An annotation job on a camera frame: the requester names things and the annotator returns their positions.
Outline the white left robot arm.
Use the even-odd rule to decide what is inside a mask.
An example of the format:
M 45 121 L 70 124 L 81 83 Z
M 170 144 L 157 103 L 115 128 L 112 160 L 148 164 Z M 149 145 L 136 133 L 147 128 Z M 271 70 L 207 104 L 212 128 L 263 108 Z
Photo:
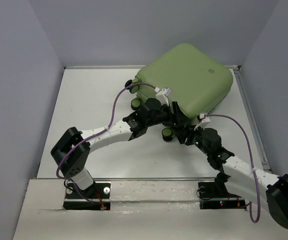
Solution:
M 50 154 L 58 166 L 57 173 L 62 173 L 61 179 L 71 181 L 76 192 L 87 199 L 96 191 L 96 183 L 85 167 L 90 153 L 114 143 L 139 138 L 155 125 L 172 128 L 182 127 L 188 122 L 177 102 L 167 105 L 156 98 L 149 98 L 139 109 L 111 126 L 88 131 L 90 135 L 86 138 L 75 127 L 67 129 Z

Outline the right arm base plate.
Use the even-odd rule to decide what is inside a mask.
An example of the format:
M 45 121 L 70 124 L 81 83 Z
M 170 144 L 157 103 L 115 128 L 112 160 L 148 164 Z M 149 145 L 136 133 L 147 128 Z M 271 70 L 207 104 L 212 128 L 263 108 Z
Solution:
M 201 210 L 247 209 L 249 205 L 243 197 L 229 193 L 214 181 L 199 182 L 196 196 Z

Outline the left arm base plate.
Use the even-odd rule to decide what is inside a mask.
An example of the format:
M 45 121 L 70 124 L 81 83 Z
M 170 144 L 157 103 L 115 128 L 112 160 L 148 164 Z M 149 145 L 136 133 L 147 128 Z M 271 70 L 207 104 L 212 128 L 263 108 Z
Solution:
M 97 181 L 94 186 L 86 190 L 76 190 L 73 183 L 66 180 L 63 208 L 72 211 L 109 211 L 111 208 L 111 182 Z

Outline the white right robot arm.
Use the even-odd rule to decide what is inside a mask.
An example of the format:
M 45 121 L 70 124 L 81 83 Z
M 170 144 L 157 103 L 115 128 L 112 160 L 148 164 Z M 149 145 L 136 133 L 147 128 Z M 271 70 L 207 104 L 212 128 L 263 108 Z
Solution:
M 241 196 L 268 211 L 273 220 L 288 229 L 288 174 L 265 172 L 238 158 L 222 146 L 222 139 L 213 128 L 206 128 L 207 119 L 197 125 L 180 121 L 173 125 L 181 144 L 194 145 L 207 156 L 209 165 L 219 171 L 214 191 Z

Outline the green hard-shell suitcase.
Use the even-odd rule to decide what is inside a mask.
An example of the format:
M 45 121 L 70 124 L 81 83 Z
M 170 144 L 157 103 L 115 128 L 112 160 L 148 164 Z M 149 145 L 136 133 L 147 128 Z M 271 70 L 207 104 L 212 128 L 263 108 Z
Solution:
M 170 88 L 169 105 L 176 101 L 183 114 L 196 118 L 209 113 L 230 92 L 233 76 L 224 65 L 205 55 L 195 46 L 181 43 L 144 66 L 125 83 L 136 98 L 131 107 L 136 111 L 159 89 Z

